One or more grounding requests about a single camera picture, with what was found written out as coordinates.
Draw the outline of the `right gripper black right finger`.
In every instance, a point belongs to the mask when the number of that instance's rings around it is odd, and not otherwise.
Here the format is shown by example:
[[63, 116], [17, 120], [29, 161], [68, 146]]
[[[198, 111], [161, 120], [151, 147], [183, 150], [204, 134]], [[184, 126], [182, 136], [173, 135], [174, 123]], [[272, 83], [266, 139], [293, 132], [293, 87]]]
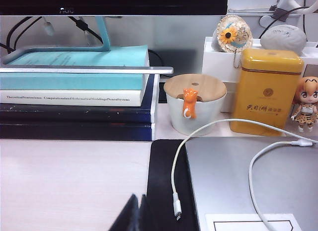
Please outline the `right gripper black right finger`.
[[151, 214], [150, 214], [150, 209], [149, 209], [146, 195], [142, 196], [141, 205], [140, 205], [140, 230], [141, 231], [151, 230]]

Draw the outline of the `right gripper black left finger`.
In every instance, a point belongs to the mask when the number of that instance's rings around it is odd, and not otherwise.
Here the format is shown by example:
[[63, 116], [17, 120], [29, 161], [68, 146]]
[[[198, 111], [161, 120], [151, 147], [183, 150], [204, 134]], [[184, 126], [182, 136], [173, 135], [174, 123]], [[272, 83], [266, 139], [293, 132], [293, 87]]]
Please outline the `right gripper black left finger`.
[[113, 222], [110, 231], [138, 231], [139, 206], [138, 198], [132, 194], [124, 208]]

